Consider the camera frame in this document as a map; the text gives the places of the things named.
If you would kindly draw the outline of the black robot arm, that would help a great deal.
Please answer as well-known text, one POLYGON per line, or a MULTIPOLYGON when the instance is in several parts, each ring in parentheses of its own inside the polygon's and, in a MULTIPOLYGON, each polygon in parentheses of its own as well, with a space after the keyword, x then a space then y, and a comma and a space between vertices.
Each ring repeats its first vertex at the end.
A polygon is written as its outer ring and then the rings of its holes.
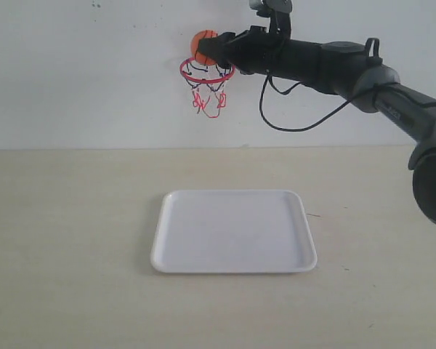
POLYGON ((413 196, 436 224, 436 99, 400 83, 398 73, 383 63, 377 38, 320 44, 253 26, 200 39, 198 51, 223 68, 296 81, 341 96, 364 113, 383 113, 416 142, 408 162, 413 196))

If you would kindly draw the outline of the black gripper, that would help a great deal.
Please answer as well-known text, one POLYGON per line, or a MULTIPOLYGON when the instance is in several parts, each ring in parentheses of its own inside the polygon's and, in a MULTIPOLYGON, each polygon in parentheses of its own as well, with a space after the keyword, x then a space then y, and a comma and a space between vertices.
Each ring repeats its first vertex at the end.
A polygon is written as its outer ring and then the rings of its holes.
POLYGON ((236 34, 224 32, 212 36, 205 32, 199 36, 197 53, 210 60, 225 60, 227 63, 215 64, 218 71, 231 71, 233 65, 247 75, 268 74, 278 65, 283 48, 290 37, 282 33, 267 32, 265 27, 251 26, 236 34))

